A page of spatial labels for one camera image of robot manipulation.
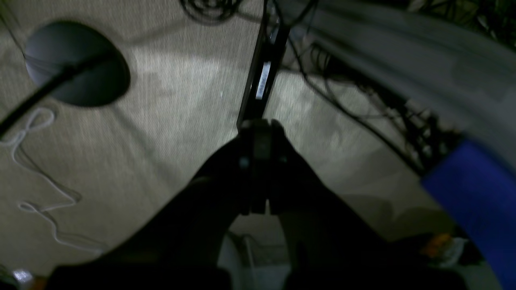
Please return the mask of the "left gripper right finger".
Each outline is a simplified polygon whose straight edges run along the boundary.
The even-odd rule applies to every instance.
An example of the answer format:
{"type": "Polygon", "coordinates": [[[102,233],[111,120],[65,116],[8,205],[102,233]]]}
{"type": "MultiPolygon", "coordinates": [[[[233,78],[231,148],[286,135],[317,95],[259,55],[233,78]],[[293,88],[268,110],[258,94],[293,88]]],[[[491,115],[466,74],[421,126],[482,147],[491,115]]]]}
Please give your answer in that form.
{"type": "Polygon", "coordinates": [[[457,272],[409,259],[320,180],[277,120],[271,126],[270,211],[291,273],[285,290],[466,290],[457,272]]]}

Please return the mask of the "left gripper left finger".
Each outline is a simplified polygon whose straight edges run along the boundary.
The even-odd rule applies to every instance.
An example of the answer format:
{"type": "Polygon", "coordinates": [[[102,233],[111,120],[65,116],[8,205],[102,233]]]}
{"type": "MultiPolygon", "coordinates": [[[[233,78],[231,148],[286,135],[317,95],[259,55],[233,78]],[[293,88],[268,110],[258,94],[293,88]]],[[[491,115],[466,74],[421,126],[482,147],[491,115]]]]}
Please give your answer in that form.
{"type": "Polygon", "coordinates": [[[218,257],[239,215],[265,212],[264,163],[266,120],[245,120],[136,234],[95,261],[60,266],[46,289],[230,290],[218,257]]]}

